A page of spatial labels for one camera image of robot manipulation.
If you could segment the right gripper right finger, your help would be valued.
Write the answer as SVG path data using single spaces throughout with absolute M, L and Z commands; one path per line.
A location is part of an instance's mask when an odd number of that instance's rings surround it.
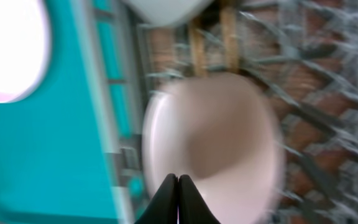
M 179 224 L 220 224 L 208 208 L 189 175 L 182 175 L 178 184 Z

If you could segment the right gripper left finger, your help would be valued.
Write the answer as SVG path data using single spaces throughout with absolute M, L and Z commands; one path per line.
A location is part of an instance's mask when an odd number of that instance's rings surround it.
M 178 178 L 168 174 L 135 224 L 176 224 L 178 222 Z

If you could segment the small pink plate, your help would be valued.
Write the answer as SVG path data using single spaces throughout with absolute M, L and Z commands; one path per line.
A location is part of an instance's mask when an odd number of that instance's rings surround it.
M 246 78 L 170 82 L 145 112 L 145 185 L 155 195 L 166 175 L 186 174 L 219 222 L 263 223 L 283 189 L 282 140 L 266 97 Z

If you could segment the grey bowl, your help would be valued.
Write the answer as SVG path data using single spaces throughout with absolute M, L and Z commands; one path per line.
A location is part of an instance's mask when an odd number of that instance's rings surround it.
M 213 0 L 123 0 L 135 14 L 154 27 L 177 27 L 202 13 Z

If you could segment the large pink plate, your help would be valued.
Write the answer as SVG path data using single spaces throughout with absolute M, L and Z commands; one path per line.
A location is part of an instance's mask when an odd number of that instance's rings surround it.
M 0 103 L 31 95 L 44 80 L 51 56 L 45 1 L 0 0 Z

